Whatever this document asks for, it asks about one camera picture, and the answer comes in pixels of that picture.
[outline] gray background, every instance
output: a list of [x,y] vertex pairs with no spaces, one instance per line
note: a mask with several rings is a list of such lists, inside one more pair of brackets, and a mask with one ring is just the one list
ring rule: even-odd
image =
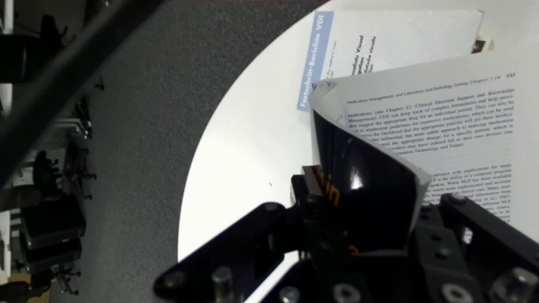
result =
[[[60,27],[82,19],[72,4],[20,2],[40,10],[37,4],[59,4],[55,10],[69,10],[59,14]],[[153,280],[177,256],[180,199],[207,120],[256,54],[316,5],[168,0],[106,63],[106,88],[91,100],[91,169],[99,177],[89,184],[94,201],[84,202],[81,297],[54,292],[52,302],[153,302]]]

